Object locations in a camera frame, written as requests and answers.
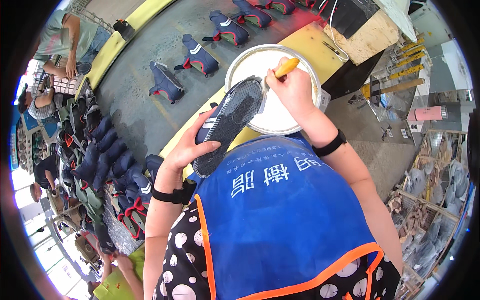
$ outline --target white glue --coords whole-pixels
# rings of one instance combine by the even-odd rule
[[[274,69],[282,57],[294,58],[285,52],[276,50],[259,51],[247,56],[233,72],[231,86],[252,75],[264,79],[268,69]],[[308,72],[307,66],[301,61],[297,68]],[[317,98],[317,89],[314,88],[314,85],[315,83],[312,80],[312,99]],[[298,127],[297,122],[272,89],[266,94],[264,112],[257,114],[250,122],[250,125],[279,135],[282,132],[289,132]]]

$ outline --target wooden hammer handle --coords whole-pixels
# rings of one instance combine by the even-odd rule
[[[289,59],[286,63],[280,66],[277,71],[275,71],[275,77],[277,79],[281,78],[282,76],[287,75],[288,73],[292,72],[300,63],[300,60],[297,58]]]
[[[390,92],[403,91],[403,90],[407,90],[407,89],[409,89],[411,87],[414,87],[414,86],[417,86],[417,85],[422,85],[424,83],[425,83],[425,79],[424,78],[419,78],[419,79],[415,79],[415,80],[412,80],[412,81],[409,81],[409,82],[397,84],[397,85],[390,86],[388,88],[382,89],[381,93],[386,94],[386,93],[390,93]]]

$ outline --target hand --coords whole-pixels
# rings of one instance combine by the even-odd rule
[[[122,273],[133,270],[133,263],[127,255],[118,253],[116,259]]]
[[[66,78],[67,77],[67,69],[65,68],[56,68],[55,75],[59,78]]]
[[[195,137],[205,121],[213,114],[216,107],[200,115],[195,123],[180,138],[177,146],[170,152],[162,166],[181,173],[196,158],[213,152],[221,146],[220,142],[204,142],[195,144]]]
[[[103,260],[104,264],[111,263],[110,255],[102,252],[102,249],[100,248],[100,242],[98,240],[96,241],[96,250],[98,252],[98,255],[100,255],[100,258]]]
[[[48,78],[50,79],[50,86],[53,86],[53,83],[55,82],[55,75],[50,74]]]
[[[67,78],[68,79],[75,78],[75,75],[78,74],[77,62],[75,61],[75,58],[71,58],[71,57],[68,58],[67,66],[65,67],[65,69],[67,71]]]
[[[276,79],[274,71],[287,61],[288,58],[283,57],[273,71],[268,70],[266,82],[298,122],[316,110],[312,100],[312,79],[307,72],[299,68],[285,75],[283,82]]]

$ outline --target blue apron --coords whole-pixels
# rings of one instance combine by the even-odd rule
[[[321,285],[367,255],[383,258],[348,183],[303,139],[262,136],[196,175],[211,299],[267,299]]]

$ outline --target orange apron trim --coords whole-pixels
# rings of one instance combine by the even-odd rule
[[[367,270],[367,293],[365,294],[365,299],[370,299],[370,296],[372,295],[372,274],[375,271],[375,269],[378,267],[378,264],[384,257],[384,251],[382,249],[378,250],[377,257],[374,259],[373,263],[368,267]]]
[[[207,279],[208,279],[208,285],[210,286],[210,296],[212,300],[215,300],[216,298],[215,276],[214,276],[214,270],[213,270],[212,249],[210,248],[210,238],[208,235],[207,222],[205,219],[205,213],[204,213],[204,208],[202,206],[202,201],[198,194],[195,195],[195,200],[197,200],[198,202],[198,205],[197,205],[198,215],[200,217],[200,225],[202,227],[202,236],[204,239],[205,258],[207,263]],[[378,266],[378,264],[380,263],[381,259],[384,256],[384,252],[382,251],[380,246],[375,242],[361,245],[353,250],[350,250],[345,255],[340,257],[336,262],[334,262],[331,266],[329,266],[323,272],[321,272],[317,277],[305,283],[300,283],[290,287],[279,288],[279,289],[251,294],[249,296],[239,298],[238,300],[263,300],[268,298],[291,295],[295,293],[301,293],[306,290],[316,288],[320,286],[322,283],[324,283],[327,279],[329,279],[336,273],[340,272],[340,270],[342,270],[349,263],[372,252],[378,252],[378,254],[375,260],[373,261],[373,263],[370,265],[369,269],[367,270],[367,274],[369,276],[368,276],[366,296],[368,297],[366,297],[365,299],[369,299],[371,289],[372,289],[372,273],[376,269],[376,267]]]
[[[197,200],[198,216],[200,218],[200,226],[202,227],[202,236],[204,238],[205,258],[207,262],[207,279],[210,287],[210,297],[212,300],[216,298],[215,275],[213,273],[212,248],[210,248],[210,237],[208,235],[207,220],[205,219],[204,207],[200,196],[195,194]]]

